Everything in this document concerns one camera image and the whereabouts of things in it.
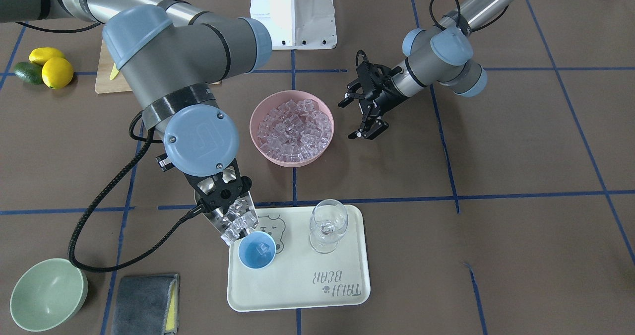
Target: lime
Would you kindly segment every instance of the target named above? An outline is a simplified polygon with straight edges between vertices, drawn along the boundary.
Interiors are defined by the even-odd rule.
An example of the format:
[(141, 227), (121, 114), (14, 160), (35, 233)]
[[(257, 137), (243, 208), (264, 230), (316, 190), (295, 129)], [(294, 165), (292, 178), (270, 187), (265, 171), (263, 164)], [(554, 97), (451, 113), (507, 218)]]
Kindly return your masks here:
[(31, 62), (18, 62), (13, 66), (13, 72), (22, 81), (30, 84), (42, 84), (42, 66)]
[(73, 66), (62, 57), (52, 57), (42, 67), (42, 80), (52, 89), (63, 88), (73, 79)]
[(40, 47), (31, 51), (31, 54), (29, 55), (29, 61), (33, 62), (34, 64), (43, 66), (46, 61), (49, 61), (53, 57), (62, 57), (62, 59), (65, 59), (64, 54), (57, 48)]

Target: robotic arm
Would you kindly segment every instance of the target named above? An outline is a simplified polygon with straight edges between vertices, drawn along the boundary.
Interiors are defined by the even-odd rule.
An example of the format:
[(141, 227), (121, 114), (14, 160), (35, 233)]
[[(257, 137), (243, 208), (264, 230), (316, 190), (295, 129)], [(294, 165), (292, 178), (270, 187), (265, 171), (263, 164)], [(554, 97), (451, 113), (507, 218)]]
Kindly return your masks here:
[(463, 97), (478, 95), (487, 84), (487, 73), (472, 60), (474, 54), (467, 37), (486, 27), (513, 0), (466, 0), (447, 13), (440, 23), (406, 35), (406, 59), (395, 68), (373, 64), (363, 51), (356, 57), (358, 79), (347, 86), (338, 105), (359, 101), (362, 122), (349, 134), (350, 139), (374, 139), (388, 129), (383, 115), (437, 81)]
[(182, 0), (0, 0), (0, 22), (75, 17), (105, 23), (104, 41), (165, 146), (157, 161), (176, 167), (194, 188), (197, 207), (229, 245), (258, 219), (252, 181), (236, 163), (238, 130), (219, 109), (209, 83), (267, 63), (267, 29), (228, 19)]

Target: folded cloth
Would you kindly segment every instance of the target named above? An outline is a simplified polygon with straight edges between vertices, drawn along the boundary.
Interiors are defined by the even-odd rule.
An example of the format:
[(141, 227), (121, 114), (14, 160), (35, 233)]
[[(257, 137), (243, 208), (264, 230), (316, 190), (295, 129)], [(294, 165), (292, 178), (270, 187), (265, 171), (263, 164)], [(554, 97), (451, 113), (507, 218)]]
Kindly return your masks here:
[[(178, 322), (175, 323), (173, 318), (168, 319), (168, 311), (172, 308), (170, 317), (175, 316), (178, 294), (178, 274), (121, 278), (115, 303), (113, 335), (176, 334)], [(171, 328), (166, 329), (168, 321)]]

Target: glass base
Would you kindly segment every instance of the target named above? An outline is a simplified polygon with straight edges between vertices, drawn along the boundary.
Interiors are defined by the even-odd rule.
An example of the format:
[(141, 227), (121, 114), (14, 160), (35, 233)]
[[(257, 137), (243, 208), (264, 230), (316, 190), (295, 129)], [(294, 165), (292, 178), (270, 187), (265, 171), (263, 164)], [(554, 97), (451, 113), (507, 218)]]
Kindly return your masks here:
[(333, 244), (322, 244), (319, 242), (319, 240), (316, 240), (315, 237), (313, 237), (313, 235), (309, 234), (309, 244), (311, 244), (311, 248), (313, 248), (313, 251), (316, 251), (317, 253), (321, 253), (321, 254), (331, 253), (335, 251), (335, 249), (337, 248), (337, 244), (339, 243), (340, 241), (337, 241)]

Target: green bowl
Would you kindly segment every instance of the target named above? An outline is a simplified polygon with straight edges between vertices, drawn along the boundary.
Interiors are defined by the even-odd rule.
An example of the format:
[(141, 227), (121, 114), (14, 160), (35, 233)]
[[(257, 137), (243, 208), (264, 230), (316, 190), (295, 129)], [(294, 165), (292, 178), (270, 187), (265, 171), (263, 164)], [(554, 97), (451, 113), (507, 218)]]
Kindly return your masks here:
[(45, 331), (70, 319), (86, 300), (86, 275), (53, 258), (29, 269), (11, 294), (11, 317), (27, 331)]

